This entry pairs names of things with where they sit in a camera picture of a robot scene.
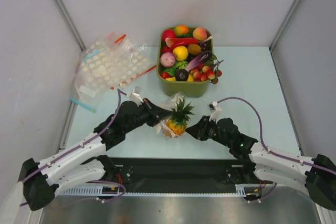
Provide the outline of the toy pineapple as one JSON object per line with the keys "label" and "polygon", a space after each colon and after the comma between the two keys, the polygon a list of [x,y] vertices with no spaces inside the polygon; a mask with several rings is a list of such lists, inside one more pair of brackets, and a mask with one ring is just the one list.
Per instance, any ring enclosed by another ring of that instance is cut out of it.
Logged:
{"label": "toy pineapple", "polygon": [[191,103],[186,104],[185,98],[179,100],[176,109],[172,109],[172,115],[165,123],[165,126],[171,131],[167,131],[169,137],[181,136],[189,123],[190,116],[194,115],[194,107]]}

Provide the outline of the clear dotted zip bag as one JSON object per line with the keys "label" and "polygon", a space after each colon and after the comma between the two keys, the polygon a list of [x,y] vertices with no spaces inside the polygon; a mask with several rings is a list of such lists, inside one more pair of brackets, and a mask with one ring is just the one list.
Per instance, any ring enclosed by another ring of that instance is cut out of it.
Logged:
{"label": "clear dotted zip bag", "polygon": [[191,118],[194,115],[194,107],[191,102],[186,103],[186,96],[178,92],[169,97],[159,105],[161,108],[172,112],[166,119],[162,120],[155,128],[162,131],[167,137],[180,137],[186,130]]}

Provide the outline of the dark purple toy plum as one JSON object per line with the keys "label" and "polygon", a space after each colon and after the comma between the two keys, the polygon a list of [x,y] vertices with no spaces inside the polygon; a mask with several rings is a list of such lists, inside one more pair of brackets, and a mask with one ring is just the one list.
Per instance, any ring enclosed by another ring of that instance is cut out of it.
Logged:
{"label": "dark purple toy plum", "polygon": [[189,78],[189,73],[185,69],[177,69],[175,73],[175,78],[177,81],[187,81]]}

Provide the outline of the toy lychee cluster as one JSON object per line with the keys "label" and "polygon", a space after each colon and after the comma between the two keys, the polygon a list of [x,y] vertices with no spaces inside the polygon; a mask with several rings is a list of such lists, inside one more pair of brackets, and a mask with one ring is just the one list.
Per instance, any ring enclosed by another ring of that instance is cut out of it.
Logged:
{"label": "toy lychee cluster", "polygon": [[215,60],[193,68],[188,75],[187,81],[189,82],[206,82],[209,81],[212,84],[218,83],[218,78],[222,76],[222,71],[219,69],[222,61]]}

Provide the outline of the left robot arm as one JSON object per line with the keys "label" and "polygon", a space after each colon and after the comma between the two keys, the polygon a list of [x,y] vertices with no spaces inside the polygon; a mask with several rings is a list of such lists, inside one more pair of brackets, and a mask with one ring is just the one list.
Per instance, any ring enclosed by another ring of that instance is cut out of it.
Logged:
{"label": "left robot arm", "polygon": [[114,114],[100,123],[78,144],[38,162],[30,158],[23,162],[19,181],[23,183],[25,204],[30,210],[40,210],[64,188],[64,175],[82,163],[96,158],[101,164],[97,175],[85,176],[83,183],[92,180],[110,182],[115,178],[115,168],[101,156],[125,140],[126,134],[146,124],[154,127],[172,114],[172,111],[153,104],[147,98],[142,102],[119,102]]}

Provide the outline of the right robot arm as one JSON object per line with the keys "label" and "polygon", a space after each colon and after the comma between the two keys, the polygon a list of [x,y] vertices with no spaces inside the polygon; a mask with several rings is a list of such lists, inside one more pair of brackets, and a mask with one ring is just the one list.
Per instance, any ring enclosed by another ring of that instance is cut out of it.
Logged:
{"label": "right robot arm", "polygon": [[295,156],[272,150],[241,133],[230,118],[216,122],[203,116],[186,132],[197,140],[211,139],[226,146],[247,165],[242,169],[245,181],[254,183],[259,179],[285,185],[308,195],[319,206],[335,210],[335,164],[328,157]]}

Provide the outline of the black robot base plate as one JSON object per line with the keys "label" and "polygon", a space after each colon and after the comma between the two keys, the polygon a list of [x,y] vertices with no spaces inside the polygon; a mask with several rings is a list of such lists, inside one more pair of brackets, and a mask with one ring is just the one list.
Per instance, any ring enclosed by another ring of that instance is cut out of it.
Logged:
{"label": "black robot base plate", "polygon": [[103,180],[120,182],[124,187],[266,185],[253,175],[253,165],[233,159],[110,158],[108,168]]}

